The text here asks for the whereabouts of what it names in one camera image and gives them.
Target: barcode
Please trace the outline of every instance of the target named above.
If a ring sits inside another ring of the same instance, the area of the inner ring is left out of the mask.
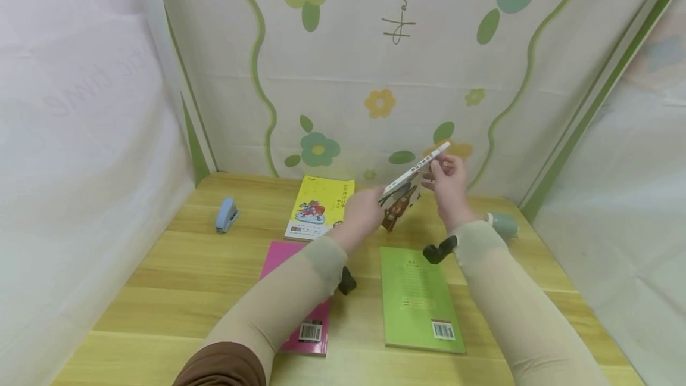
[[[453,326],[447,322],[431,322],[434,327],[434,337],[442,340],[455,340],[455,332]]]
[[[298,340],[304,341],[321,341],[322,340],[322,325],[318,321],[305,321],[301,323],[301,332]]]

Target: book spine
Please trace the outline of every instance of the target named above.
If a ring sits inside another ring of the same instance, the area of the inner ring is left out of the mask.
[[[429,155],[422,158],[417,164],[414,165],[414,167],[403,173],[400,178],[391,182],[387,187],[383,189],[382,199],[383,197],[387,196],[389,192],[393,191],[398,185],[400,185],[405,179],[409,178],[412,175],[412,173],[429,164],[429,162],[435,159],[438,156],[438,154],[447,150],[449,146],[450,142],[443,143],[441,146],[433,150]]]

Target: hand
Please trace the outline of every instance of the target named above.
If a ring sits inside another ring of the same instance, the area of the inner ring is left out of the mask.
[[[436,195],[438,216],[441,216],[448,233],[460,225],[479,220],[467,202],[467,175],[460,157],[442,153],[431,161],[431,172],[424,178],[433,182],[422,182]]]
[[[382,194],[382,186],[353,194],[346,202],[343,223],[326,233],[347,254],[351,254],[382,223],[383,210],[379,206]]]

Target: beige sleeve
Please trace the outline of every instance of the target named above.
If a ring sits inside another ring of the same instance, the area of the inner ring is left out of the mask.
[[[518,386],[608,385],[578,334],[483,220],[457,228],[454,251]]]
[[[269,384],[276,351],[317,305],[333,295],[347,260],[330,237],[317,238],[250,288],[203,346],[229,341],[248,347]]]

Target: book cover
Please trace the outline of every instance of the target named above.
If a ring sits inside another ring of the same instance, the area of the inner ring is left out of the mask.
[[[379,204],[383,209],[382,226],[385,229],[393,231],[393,227],[398,222],[398,219],[419,199],[422,188],[422,175],[429,171],[429,162],[449,146],[449,142],[443,143],[429,155],[422,158],[414,167],[403,173],[400,178],[385,187],[382,198],[379,200]]]
[[[303,249],[304,243],[272,241],[262,267],[260,279],[279,267],[290,256]],[[293,331],[279,351],[288,353],[326,355],[329,339],[329,300],[316,306],[300,326]]]
[[[343,223],[345,204],[354,192],[354,180],[305,176],[284,237],[312,241]]]
[[[380,249],[386,345],[465,353],[441,267],[421,251]]]

